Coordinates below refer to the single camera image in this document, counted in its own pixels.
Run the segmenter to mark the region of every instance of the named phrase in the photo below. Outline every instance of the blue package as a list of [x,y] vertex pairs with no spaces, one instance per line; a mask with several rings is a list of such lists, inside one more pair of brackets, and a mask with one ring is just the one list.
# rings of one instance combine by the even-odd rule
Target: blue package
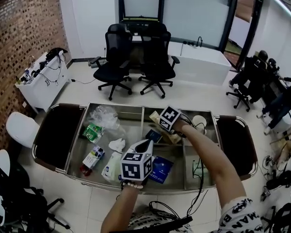
[[146,136],[145,136],[146,139],[150,139],[152,140],[154,143],[157,143],[160,141],[160,139],[162,138],[162,135],[160,133],[157,133],[156,131],[154,130],[150,130]]
[[152,163],[152,172],[149,175],[149,179],[163,184],[173,164],[171,161],[157,156]]

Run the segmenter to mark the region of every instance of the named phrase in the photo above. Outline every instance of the shirt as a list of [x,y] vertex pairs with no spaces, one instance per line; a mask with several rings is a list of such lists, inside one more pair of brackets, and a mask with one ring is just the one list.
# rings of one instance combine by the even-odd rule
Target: shirt
[[[160,215],[171,216],[170,213],[159,211]],[[172,219],[157,216],[149,209],[133,216],[129,222],[128,230],[143,229],[168,223]],[[172,231],[193,233],[189,224]],[[252,207],[252,200],[246,197],[237,198],[224,206],[218,230],[212,233],[258,233],[264,232],[260,217]]]

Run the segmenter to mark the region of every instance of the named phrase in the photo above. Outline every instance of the white cabinet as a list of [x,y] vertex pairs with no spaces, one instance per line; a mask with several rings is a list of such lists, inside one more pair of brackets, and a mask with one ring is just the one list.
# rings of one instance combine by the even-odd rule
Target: white cabinet
[[[35,62],[33,68],[29,68],[30,74],[32,71],[40,68],[39,62],[46,59],[46,54],[44,53]],[[64,84],[69,81],[67,66],[62,61],[64,59],[62,51],[59,53],[59,56],[61,60],[58,57],[53,58],[31,83],[15,84],[36,112],[36,108],[47,111]]]

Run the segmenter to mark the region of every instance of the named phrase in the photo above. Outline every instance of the small box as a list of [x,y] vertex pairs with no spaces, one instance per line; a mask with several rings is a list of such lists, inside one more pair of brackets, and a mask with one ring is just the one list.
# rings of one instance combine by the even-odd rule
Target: small box
[[168,106],[163,110],[160,114],[160,125],[167,130],[168,132],[171,131],[172,126],[174,125],[175,121],[181,115],[181,112],[177,109]]
[[105,154],[105,151],[98,145],[94,145],[93,150],[83,160],[83,164],[89,169],[93,169],[101,157]]
[[171,161],[168,161],[162,157],[159,156],[155,157],[152,163],[153,169],[152,172],[150,173],[149,179],[163,184],[173,164],[174,163],[172,163]]
[[152,140],[154,143],[158,143],[162,138],[162,135],[154,130],[150,130],[145,137],[146,139]]

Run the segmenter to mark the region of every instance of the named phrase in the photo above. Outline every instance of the office chair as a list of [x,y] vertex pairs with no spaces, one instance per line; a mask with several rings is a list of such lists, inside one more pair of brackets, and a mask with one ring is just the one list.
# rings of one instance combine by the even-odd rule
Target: office chair
[[[31,189],[34,194],[27,192],[25,188]],[[9,175],[0,168],[0,196],[5,210],[3,228],[23,221],[27,222],[26,232],[48,233],[52,232],[47,223],[47,218],[50,218],[67,230],[70,229],[69,225],[64,225],[54,214],[48,212],[56,203],[64,203],[64,200],[56,199],[48,205],[42,189],[29,187],[28,174],[18,163],[11,162]]]
[[[246,105],[246,111],[250,111],[250,103],[258,101],[263,95],[263,86],[268,82],[268,75],[266,71],[266,63],[257,56],[252,58],[246,58],[243,74],[238,79],[238,89],[234,89],[235,93],[227,92],[226,95],[233,95],[238,97],[238,103],[234,106],[236,109],[241,101]],[[248,88],[244,85],[247,81],[250,81]]]
[[171,34],[167,31],[166,26],[159,22],[149,24],[147,29],[141,33],[141,39],[144,47],[144,59],[142,63],[142,73],[145,77],[142,79],[149,80],[150,83],[140,92],[141,95],[145,90],[156,84],[162,91],[162,98],[165,98],[165,92],[160,83],[169,83],[173,86],[172,81],[168,81],[176,76],[174,71],[175,64],[180,61],[177,57],[171,56],[172,66],[168,62],[168,44]]
[[94,78],[106,82],[98,86],[100,91],[102,87],[112,85],[109,100],[112,100],[112,94],[116,86],[128,90],[128,94],[132,94],[129,87],[121,84],[122,81],[131,81],[129,75],[129,56],[131,51],[132,35],[125,31],[125,28],[120,24],[112,24],[105,34],[107,43],[107,62],[102,66],[99,59],[96,57],[89,62],[89,65],[97,63],[98,70],[94,73]]

